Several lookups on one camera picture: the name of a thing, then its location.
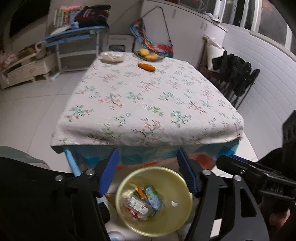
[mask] bag strap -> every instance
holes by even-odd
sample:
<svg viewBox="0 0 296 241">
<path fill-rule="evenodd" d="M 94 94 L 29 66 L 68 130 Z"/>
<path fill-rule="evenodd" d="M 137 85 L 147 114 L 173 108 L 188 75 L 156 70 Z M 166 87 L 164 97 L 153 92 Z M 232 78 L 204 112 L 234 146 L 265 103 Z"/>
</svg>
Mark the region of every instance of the bag strap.
<svg viewBox="0 0 296 241">
<path fill-rule="evenodd" d="M 168 31 L 168 25 L 167 25 L 167 23 L 166 23 L 166 20 L 165 20 L 165 14 L 164 14 L 164 12 L 163 12 L 163 8 L 162 8 L 162 7 L 156 6 L 155 8 L 152 8 L 149 12 L 147 12 L 147 13 L 145 13 L 143 16 L 141 16 L 141 18 L 145 17 L 147 14 L 151 13 L 151 12 L 152 12 L 154 9 L 156 9 L 156 8 L 160 8 L 161 11 L 162 11 L 162 13 L 163 13 L 163 19 L 164 19 L 164 21 L 165 21 L 165 27 L 166 27 L 166 29 L 167 29 L 168 39 L 169 39 L 170 44 L 172 45 L 172 41 L 170 40 L 170 33 L 169 33 L 169 31 Z"/>
</svg>

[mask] white plastic bag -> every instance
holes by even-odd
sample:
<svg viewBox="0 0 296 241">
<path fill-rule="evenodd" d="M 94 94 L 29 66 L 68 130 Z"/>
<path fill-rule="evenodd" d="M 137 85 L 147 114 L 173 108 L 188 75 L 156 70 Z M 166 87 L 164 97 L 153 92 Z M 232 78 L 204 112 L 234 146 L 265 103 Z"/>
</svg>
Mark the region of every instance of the white plastic bag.
<svg viewBox="0 0 296 241">
<path fill-rule="evenodd" d="M 105 61 L 110 62 L 122 62 L 124 61 L 124 55 L 118 52 L 103 52 L 101 57 Z"/>
<path fill-rule="evenodd" d="M 212 72 L 219 72 L 213 69 L 214 58 L 218 58 L 223 55 L 224 49 L 215 40 L 209 38 L 207 40 L 207 69 Z"/>
</svg>

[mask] white tablecloth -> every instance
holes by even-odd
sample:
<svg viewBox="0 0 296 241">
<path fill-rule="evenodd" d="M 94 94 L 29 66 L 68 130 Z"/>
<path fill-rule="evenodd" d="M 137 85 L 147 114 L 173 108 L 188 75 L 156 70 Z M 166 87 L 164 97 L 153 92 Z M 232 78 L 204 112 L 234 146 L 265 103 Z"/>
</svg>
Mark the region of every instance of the white tablecloth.
<svg viewBox="0 0 296 241">
<path fill-rule="evenodd" d="M 183 146 L 230 142 L 243 118 L 185 61 L 144 63 L 124 53 L 122 63 L 96 59 L 58 120 L 52 146 Z"/>
</svg>

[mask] screw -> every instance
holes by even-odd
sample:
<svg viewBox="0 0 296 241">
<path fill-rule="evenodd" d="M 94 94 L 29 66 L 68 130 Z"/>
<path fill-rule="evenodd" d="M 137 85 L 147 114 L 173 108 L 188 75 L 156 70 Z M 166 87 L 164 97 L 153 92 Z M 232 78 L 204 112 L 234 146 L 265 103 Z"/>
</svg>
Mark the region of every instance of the screw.
<svg viewBox="0 0 296 241">
<path fill-rule="evenodd" d="M 93 169 L 88 169 L 85 172 L 87 175 L 93 175 L 94 174 L 94 170 Z"/>
<path fill-rule="evenodd" d="M 57 175 L 54 179 L 58 182 L 58 181 L 63 180 L 63 176 L 62 175 Z"/>
<path fill-rule="evenodd" d="M 240 182 L 240 181 L 242 180 L 242 177 L 239 176 L 239 175 L 235 175 L 235 176 L 234 176 L 234 179 L 235 179 L 236 181 Z"/>
<path fill-rule="evenodd" d="M 203 169 L 203 170 L 202 170 L 202 173 L 203 173 L 203 175 L 206 175 L 206 176 L 211 175 L 211 171 L 208 170 L 208 169 Z"/>
</svg>

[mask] snack wrapper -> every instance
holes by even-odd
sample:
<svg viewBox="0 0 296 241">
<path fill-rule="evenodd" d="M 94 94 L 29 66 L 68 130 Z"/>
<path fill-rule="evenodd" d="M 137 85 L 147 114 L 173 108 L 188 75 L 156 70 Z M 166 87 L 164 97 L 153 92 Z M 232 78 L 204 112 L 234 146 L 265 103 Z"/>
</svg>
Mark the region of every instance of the snack wrapper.
<svg viewBox="0 0 296 241">
<path fill-rule="evenodd" d="M 164 203 L 159 197 L 154 187 L 150 186 L 144 189 L 146 201 L 153 207 L 153 209 L 160 211 L 164 207 Z"/>
<path fill-rule="evenodd" d="M 149 203 L 135 196 L 128 198 L 124 205 L 127 207 L 133 218 L 137 220 L 147 220 L 148 217 L 154 213 L 154 210 Z"/>
</svg>

